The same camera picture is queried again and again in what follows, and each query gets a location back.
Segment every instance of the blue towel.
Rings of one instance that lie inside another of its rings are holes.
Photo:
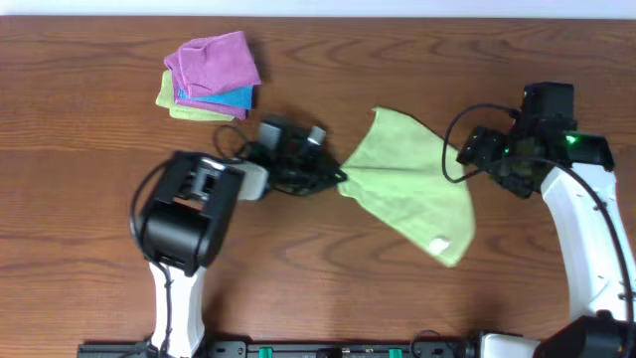
[[[205,97],[190,98],[183,89],[179,89],[179,98],[197,100],[207,103],[224,104],[238,108],[251,109],[251,92],[253,86],[245,86],[225,93]]]

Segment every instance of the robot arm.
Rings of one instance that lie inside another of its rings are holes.
[[[634,258],[616,203],[616,178],[600,165],[574,163],[580,175],[606,203],[607,211],[623,249],[629,276],[636,278]],[[616,320],[626,320],[622,276],[609,231],[598,208],[569,175],[553,169],[542,183],[541,192],[555,220],[567,284],[569,317],[595,316],[610,311]]]
[[[574,163],[572,170],[607,204],[629,276],[636,277],[616,203],[614,173],[600,165],[580,163]],[[595,357],[607,354],[607,347],[621,347],[624,332],[615,321],[627,319],[625,287],[607,224],[585,190],[558,168],[548,174],[541,193],[555,220],[563,254],[571,326],[543,345],[523,337],[487,334],[482,337],[481,358],[582,357],[583,352]],[[599,311],[611,312],[612,316],[596,318]]]
[[[483,358],[615,357],[631,351],[636,269],[616,203],[614,161],[604,137],[576,131],[573,94],[572,85],[532,84],[525,88],[521,110],[471,107],[503,109],[515,121],[508,134],[476,128],[457,161],[475,164],[521,198],[543,195],[563,254],[571,321],[541,344],[486,335]]]
[[[171,357],[196,354],[205,331],[206,268],[221,249],[238,200],[258,200],[273,187],[309,195],[346,179],[323,150],[324,137],[318,127],[307,132],[271,117],[261,125],[259,141],[245,144],[245,159],[178,152],[167,162],[133,230],[155,280],[151,351],[166,347]]]

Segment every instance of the wooden table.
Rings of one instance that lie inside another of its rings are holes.
[[[154,104],[163,58],[196,37],[248,34],[265,113],[319,121],[344,160],[384,105],[437,133],[465,106],[521,103],[523,85],[576,85],[579,128],[605,135],[636,237],[636,23],[538,20],[0,18],[0,356],[68,357],[85,340],[154,328],[147,263],[126,215],[175,149],[214,152],[213,123]],[[457,126],[461,143],[480,111]],[[335,190],[240,203],[208,272],[210,331],[263,339],[408,340],[475,328],[547,337],[567,321],[557,234],[539,195],[470,181],[477,236],[456,268]]]

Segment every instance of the green cloth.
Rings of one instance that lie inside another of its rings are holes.
[[[457,265],[475,235],[466,183],[441,173],[443,140],[408,115],[375,108],[376,119],[342,166],[349,179],[340,194],[358,203],[447,267]],[[448,147],[451,177],[463,174]]]
[[[233,120],[234,117],[227,114],[216,113],[210,110],[192,108],[175,103],[174,88],[172,87],[172,73],[167,70],[161,77],[161,90],[155,100],[157,105],[170,109],[170,116],[177,119],[189,119],[200,121]]]

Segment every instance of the folded towel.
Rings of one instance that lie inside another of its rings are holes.
[[[466,183],[443,177],[443,141],[435,133],[408,115],[374,111],[369,133],[341,168],[348,180],[338,190],[444,265],[456,265],[475,235]],[[456,155],[448,148],[451,177],[463,174]]]
[[[260,85],[258,70],[242,31],[194,39],[164,60],[189,97]]]
[[[251,93],[253,86],[242,87],[225,93],[209,95],[205,97],[190,98],[183,89],[179,89],[180,99],[204,101],[207,103],[223,104],[238,108],[251,109]]]
[[[218,113],[228,114],[231,116],[235,116],[238,119],[247,118],[247,110],[243,108],[179,98],[179,86],[174,81],[175,80],[174,74],[172,74],[171,78],[172,80],[170,82],[172,83],[173,100],[175,101],[175,103],[192,107],[192,108],[211,110]]]
[[[173,94],[172,74],[170,74],[170,71],[164,72],[161,77],[161,90],[159,91],[159,95],[157,95],[155,102],[159,106],[169,108],[170,116],[173,118],[223,121],[234,119],[231,115],[176,104]]]

